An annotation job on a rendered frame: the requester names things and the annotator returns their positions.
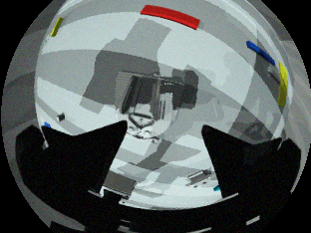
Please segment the blue flat bar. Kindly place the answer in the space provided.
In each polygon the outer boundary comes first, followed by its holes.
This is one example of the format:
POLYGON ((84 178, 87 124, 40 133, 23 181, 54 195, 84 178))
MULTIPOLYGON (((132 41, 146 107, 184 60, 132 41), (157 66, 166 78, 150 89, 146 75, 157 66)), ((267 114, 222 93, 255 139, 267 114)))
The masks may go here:
POLYGON ((275 65, 274 58, 271 58, 270 56, 268 56, 266 52, 262 52, 262 49, 258 48, 258 46, 256 46, 255 44, 252 44, 252 42, 250 41, 246 41, 246 44, 247 44, 248 49, 254 50, 255 53, 258 53, 258 56, 263 56, 264 60, 267 60, 268 62, 270 62, 271 65, 275 65))

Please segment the yellow flat plate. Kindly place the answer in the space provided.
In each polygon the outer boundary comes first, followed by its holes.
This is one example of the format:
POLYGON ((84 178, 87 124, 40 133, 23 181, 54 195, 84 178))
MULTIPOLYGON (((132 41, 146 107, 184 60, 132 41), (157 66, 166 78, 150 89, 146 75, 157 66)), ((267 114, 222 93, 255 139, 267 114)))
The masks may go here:
POLYGON ((283 65, 279 62, 279 74, 280 74, 280 92, 278 94, 279 100, 278 105, 280 105, 281 108, 284 108, 286 106, 286 96, 287 96, 287 72, 286 68, 283 68, 283 65))

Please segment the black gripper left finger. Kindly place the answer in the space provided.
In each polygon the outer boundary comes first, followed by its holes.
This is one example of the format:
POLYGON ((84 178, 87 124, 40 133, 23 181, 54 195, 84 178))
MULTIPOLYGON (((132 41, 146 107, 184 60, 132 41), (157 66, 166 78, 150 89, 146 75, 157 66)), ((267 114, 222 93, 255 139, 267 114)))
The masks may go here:
POLYGON ((48 145, 63 153, 75 171, 91 187, 89 191, 96 193, 100 193, 103 188, 105 177, 123 143, 127 129, 126 119, 79 135, 69 135, 41 125, 48 145))

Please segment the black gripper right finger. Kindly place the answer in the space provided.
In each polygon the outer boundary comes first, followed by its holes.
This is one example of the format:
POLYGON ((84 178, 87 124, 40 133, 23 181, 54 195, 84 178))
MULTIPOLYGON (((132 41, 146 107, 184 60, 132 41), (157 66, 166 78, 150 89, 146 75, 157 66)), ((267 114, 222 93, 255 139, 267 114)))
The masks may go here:
POLYGON ((204 124, 200 130, 208 156, 218 177, 223 199, 238 193, 236 188, 258 167, 266 153, 279 148, 282 137, 267 140, 266 143, 247 143, 238 137, 228 135, 210 125, 204 124))

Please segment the yellow flat bar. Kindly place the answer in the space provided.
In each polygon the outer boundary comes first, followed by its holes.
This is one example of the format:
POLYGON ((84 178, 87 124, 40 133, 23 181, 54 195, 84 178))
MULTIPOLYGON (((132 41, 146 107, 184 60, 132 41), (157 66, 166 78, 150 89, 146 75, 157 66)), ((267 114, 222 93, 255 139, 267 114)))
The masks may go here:
POLYGON ((61 22, 63 22, 63 18, 60 17, 59 20, 57 20, 57 22, 56 22, 55 28, 53 28, 53 32, 51 33, 52 34, 51 37, 55 37, 56 36, 57 30, 59 30, 61 22))

